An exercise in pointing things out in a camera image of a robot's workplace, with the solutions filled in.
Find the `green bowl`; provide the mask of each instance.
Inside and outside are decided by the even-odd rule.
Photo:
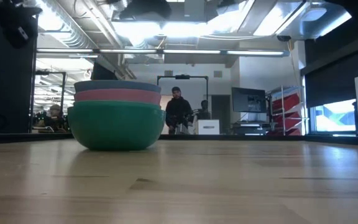
[[[91,150],[131,151],[160,137],[165,112],[159,105],[125,101],[81,101],[68,109],[74,138]]]

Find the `wood grain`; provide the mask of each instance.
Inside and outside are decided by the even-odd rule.
[[[0,144],[0,223],[358,223],[358,146]]]

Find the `stacked bowls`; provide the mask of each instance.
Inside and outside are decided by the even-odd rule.
[[[161,88],[149,83],[95,80],[74,84],[68,122],[75,139],[91,150],[141,150],[161,135]]]

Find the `hat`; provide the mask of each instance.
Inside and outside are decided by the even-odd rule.
[[[59,105],[52,105],[49,110],[60,110],[60,106]]]
[[[177,87],[177,86],[175,86],[175,87],[172,88],[172,93],[173,93],[174,91],[180,91],[180,88]]]

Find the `window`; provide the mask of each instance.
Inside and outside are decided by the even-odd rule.
[[[353,103],[346,100],[311,109],[314,131],[355,131]]]

